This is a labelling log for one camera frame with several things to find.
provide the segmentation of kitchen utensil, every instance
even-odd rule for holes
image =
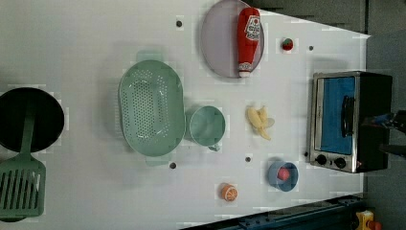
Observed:
[[[285,178],[285,180],[281,180],[278,178],[278,173],[280,169],[287,169],[289,170],[289,177]],[[268,182],[271,186],[284,191],[289,192],[295,188],[296,184],[298,183],[299,179],[299,172],[298,168],[292,163],[284,162],[284,161],[276,161],[274,162],[268,170]]]
[[[26,100],[35,104],[35,126],[31,152],[45,150],[59,137],[64,114],[59,102],[37,88],[16,88],[0,97],[0,144],[19,152],[26,115]]]
[[[25,103],[21,151],[0,164],[0,219],[38,217],[44,211],[45,166],[31,156],[36,107]]]
[[[223,137],[226,129],[226,122],[221,111],[213,106],[204,106],[190,114],[192,116],[189,130],[193,141],[210,150],[219,151],[220,146],[217,143]]]
[[[185,134],[182,82],[168,65],[144,60],[132,66],[120,83],[124,137],[145,156],[174,150]]]
[[[239,13],[249,6],[239,0],[223,0],[207,12],[201,28],[201,49],[209,67],[223,77],[239,78],[237,23]],[[260,39],[254,56],[253,70],[258,66],[264,47]]]

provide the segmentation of white tabletop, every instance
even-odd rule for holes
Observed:
[[[365,70],[367,36],[261,11],[259,68],[251,78],[226,79],[208,68],[199,50],[201,21],[215,2],[0,1],[0,91],[40,87],[54,93],[66,115],[58,142],[34,154],[47,168],[44,215],[0,222],[0,228],[176,229],[363,191],[362,174],[310,166],[303,154],[313,73]],[[292,54],[282,54],[284,37],[295,42]],[[185,109],[210,104],[222,110],[221,151],[183,140],[171,170],[147,166],[126,143],[119,82],[137,53],[151,49],[181,78]],[[249,105],[265,105],[275,119],[272,141],[248,125]],[[0,150],[2,159],[14,155]],[[266,182],[275,157],[299,168],[292,192]],[[235,202],[219,198],[224,182],[237,186]]]

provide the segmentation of round plate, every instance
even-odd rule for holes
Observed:
[[[215,4],[203,21],[201,31],[202,53],[213,71],[218,75],[239,78],[237,24],[239,13],[248,8],[239,0],[223,0]],[[263,53],[263,29],[260,27],[260,40],[254,56],[255,69]]]
[[[16,88],[0,97],[0,144],[20,152],[27,100],[35,104],[31,152],[51,146],[63,130],[64,115],[57,100],[36,88]]]

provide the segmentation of black frying pan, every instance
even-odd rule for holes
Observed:
[[[31,152],[51,146],[63,130],[63,111],[54,97],[36,88],[10,90],[0,97],[0,144],[16,152],[21,149],[27,99],[35,104]]]

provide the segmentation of toy kitchen item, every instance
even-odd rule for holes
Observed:
[[[356,230],[381,230],[382,224],[373,220],[373,212],[366,210],[356,213],[359,225]]]
[[[293,163],[276,161],[269,167],[269,184],[283,192],[293,190],[298,183],[298,179],[298,168]]]
[[[45,150],[59,137],[64,126],[64,114],[59,102],[37,88],[15,88],[0,97],[0,144],[20,152],[24,129],[26,100],[35,104],[35,126],[31,152]]]
[[[242,78],[250,77],[255,51],[260,38],[259,11],[246,8],[239,13],[237,24],[238,71]]]
[[[42,215],[45,202],[44,164],[31,156],[35,101],[24,98],[26,111],[20,153],[0,164],[0,219],[21,220]]]
[[[259,135],[263,139],[270,141],[271,137],[266,133],[265,129],[274,125],[275,121],[273,119],[268,119],[265,106],[260,110],[255,110],[254,107],[249,107],[247,109],[247,116],[251,125],[257,130]]]
[[[391,112],[392,77],[366,72],[314,74],[310,163],[361,173],[386,169],[389,131],[361,126]]]
[[[170,153],[185,134],[183,88],[178,75],[157,60],[132,66],[120,83],[127,143],[147,157]]]
[[[210,150],[219,151],[218,142],[226,130],[226,122],[221,111],[213,106],[204,106],[188,114],[190,114],[188,132],[193,141]]]
[[[221,190],[221,198],[225,199],[226,201],[234,201],[236,200],[238,196],[238,191],[236,187],[233,185],[227,184],[224,186],[224,188]]]
[[[284,40],[283,40],[283,43],[282,43],[282,48],[283,48],[285,51],[290,51],[290,50],[292,50],[292,49],[293,49],[293,40],[290,39],[290,38],[284,39]]]
[[[239,78],[237,23],[239,13],[249,8],[240,0],[222,0],[207,12],[200,34],[200,44],[206,62],[219,76]],[[263,30],[259,27],[259,43],[255,51],[254,70],[263,53]]]

